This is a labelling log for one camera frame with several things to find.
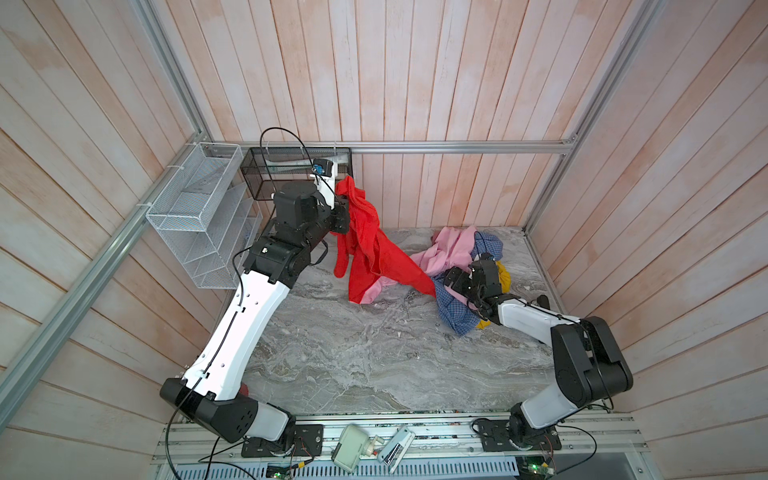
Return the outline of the pink cloth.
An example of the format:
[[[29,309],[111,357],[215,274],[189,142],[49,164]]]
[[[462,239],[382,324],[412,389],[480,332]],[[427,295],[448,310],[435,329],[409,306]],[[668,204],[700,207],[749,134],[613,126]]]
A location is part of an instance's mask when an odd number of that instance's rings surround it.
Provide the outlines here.
[[[468,268],[476,232],[473,227],[445,227],[429,248],[408,255],[378,230],[370,241],[353,250],[348,299],[356,304],[370,304],[392,284],[410,286],[422,294],[435,296],[434,277],[453,267]]]

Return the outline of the red cloth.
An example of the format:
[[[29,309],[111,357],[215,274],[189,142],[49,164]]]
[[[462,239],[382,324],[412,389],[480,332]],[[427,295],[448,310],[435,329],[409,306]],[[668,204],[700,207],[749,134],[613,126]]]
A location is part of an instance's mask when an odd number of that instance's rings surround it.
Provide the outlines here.
[[[334,275],[348,278],[348,299],[355,304],[369,304],[387,282],[407,285],[434,297],[433,280],[393,243],[380,228],[376,208],[366,199],[364,190],[346,177],[336,185],[336,193],[348,203],[349,231],[338,234]]]

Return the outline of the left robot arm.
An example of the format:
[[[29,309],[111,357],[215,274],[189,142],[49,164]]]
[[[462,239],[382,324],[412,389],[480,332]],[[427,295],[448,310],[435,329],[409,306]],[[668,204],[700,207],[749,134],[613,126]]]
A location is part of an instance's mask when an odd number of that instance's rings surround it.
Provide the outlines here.
[[[313,250],[328,234],[349,229],[348,202],[323,176],[312,184],[284,184],[273,203],[264,232],[234,257],[238,287],[211,339],[184,374],[160,390],[177,413],[230,443],[284,437],[290,414],[242,392],[245,368],[267,323],[311,265]]]

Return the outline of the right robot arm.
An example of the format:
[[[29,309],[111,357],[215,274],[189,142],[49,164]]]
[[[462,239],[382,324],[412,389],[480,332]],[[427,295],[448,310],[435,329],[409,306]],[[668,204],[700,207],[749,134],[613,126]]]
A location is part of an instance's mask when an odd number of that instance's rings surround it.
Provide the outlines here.
[[[554,383],[510,411],[506,430],[514,448],[537,448],[559,421],[632,388],[631,370],[604,319],[560,314],[543,296],[530,302],[504,293],[491,255],[451,268],[442,283],[482,320],[522,332],[552,350]]]

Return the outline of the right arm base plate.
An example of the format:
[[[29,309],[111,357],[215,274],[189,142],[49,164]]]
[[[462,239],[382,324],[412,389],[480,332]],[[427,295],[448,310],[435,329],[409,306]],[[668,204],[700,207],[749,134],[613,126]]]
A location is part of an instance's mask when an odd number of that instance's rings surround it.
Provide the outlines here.
[[[508,420],[475,419],[472,431],[479,436],[485,452],[557,451],[562,449],[558,432],[553,426],[531,429],[517,417]]]

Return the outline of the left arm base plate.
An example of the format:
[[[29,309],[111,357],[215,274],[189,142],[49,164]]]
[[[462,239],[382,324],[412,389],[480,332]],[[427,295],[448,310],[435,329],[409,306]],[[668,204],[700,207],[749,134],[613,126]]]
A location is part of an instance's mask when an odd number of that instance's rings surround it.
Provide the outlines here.
[[[319,423],[289,425],[276,441],[247,437],[242,445],[243,458],[283,458],[321,455],[324,426]]]

